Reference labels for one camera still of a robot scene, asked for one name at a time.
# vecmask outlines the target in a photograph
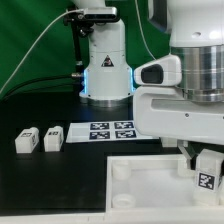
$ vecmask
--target green backdrop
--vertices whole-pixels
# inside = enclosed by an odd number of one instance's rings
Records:
[[[156,58],[166,55],[169,51],[169,36],[160,33],[148,22],[147,0],[138,2],[143,30],[151,51]],[[106,4],[119,9],[126,25],[128,64],[136,68],[152,60],[141,39],[134,0],[108,0]],[[0,87],[38,35],[53,19],[65,12],[69,5],[71,5],[69,0],[0,1]],[[81,40],[81,48],[87,66],[89,61],[87,39]],[[71,30],[70,27],[65,27],[61,20],[48,31],[32,51],[7,90],[33,78],[70,74],[74,72],[74,60]]]

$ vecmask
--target white block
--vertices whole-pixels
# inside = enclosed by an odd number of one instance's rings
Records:
[[[195,171],[188,168],[187,160],[184,158],[178,160],[177,173],[180,177],[194,177]]]
[[[199,205],[219,205],[224,154],[204,149],[197,158],[194,200]]]
[[[175,138],[161,138],[163,148],[175,148],[177,147],[177,139]]]
[[[31,153],[39,142],[39,130],[37,128],[24,129],[16,138],[17,153]]]
[[[131,164],[126,160],[114,161],[112,171],[115,179],[127,180],[131,176]]]
[[[45,152],[59,152],[64,141],[63,128],[49,128],[44,137]]]

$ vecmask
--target small white cube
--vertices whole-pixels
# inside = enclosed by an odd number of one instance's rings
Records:
[[[197,158],[194,199],[196,204],[220,203],[221,167],[224,154],[204,149]]]
[[[24,129],[16,138],[17,153],[31,153],[39,142],[39,130],[37,128]]]
[[[63,128],[49,128],[44,137],[45,152],[59,152],[64,141]]]

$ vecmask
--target black tabletop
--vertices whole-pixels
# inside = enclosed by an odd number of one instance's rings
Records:
[[[20,94],[0,103],[0,215],[104,212],[108,156],[179,153],[159,140],[63,144],[44,152],[48,128],[71,122],[132,120],[132,105],[98,108],[79,103],[77,94]],[[15,138],[37,127],[40,143],[18,155]]]

